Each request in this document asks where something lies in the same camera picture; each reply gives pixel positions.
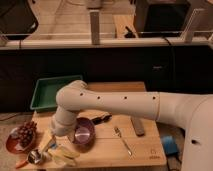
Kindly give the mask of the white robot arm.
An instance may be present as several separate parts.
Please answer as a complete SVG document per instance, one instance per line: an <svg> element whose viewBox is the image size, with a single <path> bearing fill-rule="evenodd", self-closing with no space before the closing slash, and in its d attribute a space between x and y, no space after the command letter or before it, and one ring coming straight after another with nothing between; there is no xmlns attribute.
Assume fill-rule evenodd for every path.
<svg viewBox="0 0 213 171"><path fill-rule="evenodd" d="M100 92L75 80L56 93L51 131L65 136L81 110L101 110L165 123L185 130L181 171L213 171L213 94Z"/></svg>

